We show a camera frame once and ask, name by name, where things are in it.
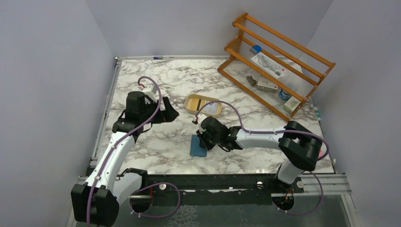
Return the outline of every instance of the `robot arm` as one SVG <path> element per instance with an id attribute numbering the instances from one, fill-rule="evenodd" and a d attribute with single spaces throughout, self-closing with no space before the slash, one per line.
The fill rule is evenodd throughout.
<path id="1" fill-rule="evenodd" d="M 92 224 L 111 226 L 118 215 L 119 207 L 132 192 L 138 190 L 147 177 L 146 171 L 131 169 L 124 177 L 116 181 L 117 173 L 130 149 L 135 145 L 139 135 L 144 133 L 143 127 L 131 136 L 116 142 L 128 132 L 143 124 L 157 109 L 156 88 L 153 84 L 147 85 L 142 91 L 128 93 L 126 109 L 114 123 L 110 143 L 107 150 L 92 174 L 83 185 L 76 184 L 71 190 L 72 206 L 75 220 L 86 221 L 87 204 L 91 199 L 90 222 Z M 151 125 L 172 122 L 179 113 L 171 106 L 167 97 L 163 97 L 165 110 L 158 110 L 150 121 Z M 94 187 L 92 198 L 89 198 L 90 189 Z"/>
<path id="2" fill-rule="evenodd" d="M 217 119 L 199 114 L 193 121 L 199 125 L 196 131 L 200 146 L 207 150 L 218 145 L 229 152 L 233 149 L 272 148 L 279 149 L 287 156 L 288 161 L 280 167 L 276 174 L 275 188 L 288 190 L 295 179 L 304 171 L 313 171 L 319 156 L 322 142 L 307 135 L 298 133 L 257 134 L 245 132 L 240 126 L 227 128 Z M 305 127 L 295 121 L 289 121 L 286 126 L 274 129 L 259 129 L 257 131 L 306 131 Z"/>

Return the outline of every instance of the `blue sponge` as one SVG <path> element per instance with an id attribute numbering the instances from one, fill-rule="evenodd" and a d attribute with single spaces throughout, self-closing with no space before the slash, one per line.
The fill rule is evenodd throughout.
<path id="1" fill-rule="evenodd" d="M 199 138 L 197 135 L 192 135 L 191 138 L 191 156 L 206 157 L 208 150 L 199 147 Z"/>

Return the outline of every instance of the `screw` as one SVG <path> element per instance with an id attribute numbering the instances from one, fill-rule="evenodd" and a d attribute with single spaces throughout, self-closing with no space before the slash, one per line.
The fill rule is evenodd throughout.
<path id="1" fill-rule="evenodd" d="M 258 187 L 258 189 L 262 189 L 263 183 L 261 181 L 258 181 L 258 183 L 256 183 L 256 187 Z"/>
<path id="2" fill-rule="evenodd" d="M 160 190 L 164 190 L 164 189 L 166 189 L 166 185 L 165 184 L 161 184 L 161 185 L 159 185 L 159 188 L 160 188 Z"/>
<path id="3" fill-rule="evenodd" d="M 298 188 L 304 188 L 304 182 L 302 181 L 298 181 L 296 185 L 298 186 Z"/>

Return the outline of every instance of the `grey wall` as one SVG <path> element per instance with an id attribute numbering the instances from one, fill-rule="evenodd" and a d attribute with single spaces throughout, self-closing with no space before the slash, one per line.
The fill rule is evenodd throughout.
<path id="1" fill-rule="evenodd" d="M 86 0 L 116 56 L 227 55 L 248 12 L 306 45 L 331 0 Z"/>
<path id="2" fill-rule="evenodd" d="M 363 226 L 400 226 L 401 4 L 334 0 L 308 47 L 337 66 L 313 95 Z"/>
<path id="3" fill-rule="evenodd" d="M 0 1 L 1 226 L 65 226 L 114 64 L 84 1 Z"/>

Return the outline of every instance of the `marble tabletop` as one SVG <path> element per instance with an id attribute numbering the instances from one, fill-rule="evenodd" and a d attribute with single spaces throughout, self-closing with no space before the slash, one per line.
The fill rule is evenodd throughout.
<path id="1" fill-rule="evenodd" d="M 275 173 L 279 165 L 287 160 L 280 151 L 267 148 L 246 148 L 225 152 L 219 147 L 208 151 L 206 157 L 190 156 L 191 135 L 197 125 L 191 123 L 192 114 L 185 109 L 185 99 L 190 93 L 210 96 L 234 105 L 250 129 L 283 126 L 286 121 L 255 100 L 228 78 L 217 72 L 217 67 L 225 59 L 175 59 L 175 60 L 125 60 L 109 111 L 101 157 L 110 141 L 113 123 L 125 109 L 125 101 L 130 91 L 139 90 L 140 76 L 154 79 L 160 86 L 162 96 L 167 96 L 180 116 L 171 123 L 153 125 L 152 129 L 139 136 L 135 146 L 129 151 L 121 170 L 134 167 L 145 169 L 150 174 L 243 174 Z M 246 77 L 249 67 L 240 62 L 235 72 Z M 229 106 L 223 105 L 218 120 L 227 127 L 239 125 L 237 115 Z M 322 136 L 311 99 L 296 113 L 293 120 L 308 130 Z M 330 157 L 319 161 L 317 173 L 333 173 Z"/>

